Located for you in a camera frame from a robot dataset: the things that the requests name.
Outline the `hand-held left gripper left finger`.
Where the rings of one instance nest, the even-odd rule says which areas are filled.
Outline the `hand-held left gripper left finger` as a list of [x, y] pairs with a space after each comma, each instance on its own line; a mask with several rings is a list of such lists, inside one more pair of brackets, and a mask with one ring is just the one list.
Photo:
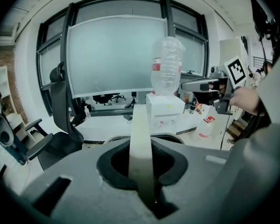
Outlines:
[[128, 168], [129, 139], [72, 153], [45, 170], [21, 197], [45, 223], [153, 224], [136, 183], [115, 166]]

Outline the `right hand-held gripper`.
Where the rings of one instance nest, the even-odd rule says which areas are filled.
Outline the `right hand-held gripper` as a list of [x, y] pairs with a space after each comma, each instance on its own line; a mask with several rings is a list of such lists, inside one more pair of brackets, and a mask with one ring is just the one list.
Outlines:
[[200, 78], [183, 82], [181, 89], [187, 92], [210, 92], [211, 103], [218, 114], [232, 115], [229, 111], [230, 100], [235, 90], [243, 86], [247, 72], [239, 56], [211, 68], [210, 78]]

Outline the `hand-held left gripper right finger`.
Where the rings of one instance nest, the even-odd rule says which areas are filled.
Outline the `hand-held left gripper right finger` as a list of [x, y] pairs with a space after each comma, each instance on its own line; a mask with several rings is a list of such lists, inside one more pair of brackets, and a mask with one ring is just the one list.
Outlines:
[[246, 216], [242, 169], [244, 145], [231, 151], [153, 138], [157, 165], [172, 167], [158, 178], [162, 205], [151, 224], [237, 224]]

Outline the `person's right forearm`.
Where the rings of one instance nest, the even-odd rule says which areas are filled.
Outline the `person's right forearm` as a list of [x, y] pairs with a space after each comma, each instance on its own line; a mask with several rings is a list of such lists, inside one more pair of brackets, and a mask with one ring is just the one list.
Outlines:
[[252, 115], [259, 111], [260, 98], [256, 90], [239, 87], [229, 101], [230, 106], [236, 106]]

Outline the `large clear water bottle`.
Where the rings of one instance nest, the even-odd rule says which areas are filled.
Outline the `large clear water bottle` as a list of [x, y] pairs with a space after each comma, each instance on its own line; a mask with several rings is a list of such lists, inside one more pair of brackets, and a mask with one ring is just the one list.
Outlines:
[[180, 85], [185, 47], [175, 37], [167, 36], [153, 45], [151, 84], [158, 95], [174, 95]]

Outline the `white water dispenser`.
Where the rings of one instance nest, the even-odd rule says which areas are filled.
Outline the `white water dispenser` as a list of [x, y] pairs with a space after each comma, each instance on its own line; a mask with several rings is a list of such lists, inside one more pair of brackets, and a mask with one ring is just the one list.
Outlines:
[[185, 103], [175, 95], [146, 95], [146, 106], [151, 134], [176, 134]]

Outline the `clear water jug red cap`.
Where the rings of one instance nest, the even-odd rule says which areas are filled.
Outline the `clear water jug red cap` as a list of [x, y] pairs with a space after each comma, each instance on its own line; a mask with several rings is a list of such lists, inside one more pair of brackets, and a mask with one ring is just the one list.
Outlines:
[[197, 127], [198, 137], [200, 139], [207, 139], [212, 133], [215, 119], [212, 116], [208, 116], [203, 119]]

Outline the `black office chair with headrest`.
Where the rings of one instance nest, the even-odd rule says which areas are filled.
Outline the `black office chair with headrest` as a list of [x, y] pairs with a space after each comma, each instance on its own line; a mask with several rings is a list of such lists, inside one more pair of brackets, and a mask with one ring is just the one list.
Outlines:
[[61, 129], [55, 134], [45, 132], [38, 119], [25, 128], [26, 131], [35, 128], [43, 138], [26, 152], [29, 161], [38, 158], [43, 170], [48, 169], [65, 156], [82, 149], [83, 135], [72, 125], [69, 116], [67, 83], [65, 80], [64, 62], [60, 62], [50, 73], [53, 83], [50, 87], [53, 120]]

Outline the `dark framed window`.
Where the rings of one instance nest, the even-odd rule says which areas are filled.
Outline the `dark framed window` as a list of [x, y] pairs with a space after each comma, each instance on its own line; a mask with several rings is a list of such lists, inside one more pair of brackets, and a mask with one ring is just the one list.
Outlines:
[[174, 0], [82, 0], [39, 26], [36, 72], [52, 115], [51, 70], [64, 63], [69, 108], [87, 95], [151, 88], [153, 43], [176, 36], [188, 52], [183, 73], [204, 77], [209, 66], [206, 17]]

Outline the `grey plastic device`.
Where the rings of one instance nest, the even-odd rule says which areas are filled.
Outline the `grey plastic device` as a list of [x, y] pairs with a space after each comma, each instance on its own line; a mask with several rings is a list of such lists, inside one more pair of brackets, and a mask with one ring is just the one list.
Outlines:
[[0, 145], [22, 166], [26, 164], [27, 148], [14, 134], [6, 116], [3, 113], [0, 92]]

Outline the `white shelf unit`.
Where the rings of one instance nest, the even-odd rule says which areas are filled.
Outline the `white shelf unit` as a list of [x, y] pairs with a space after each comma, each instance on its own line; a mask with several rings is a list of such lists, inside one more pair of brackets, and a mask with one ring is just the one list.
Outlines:
[[12, 95], [9, 87], [7, 66], [0, 67], [0, 92], [1, 92], [1, 102], [3, 104], [4, 114], [8, 116], [12, 113], [17, 113]]

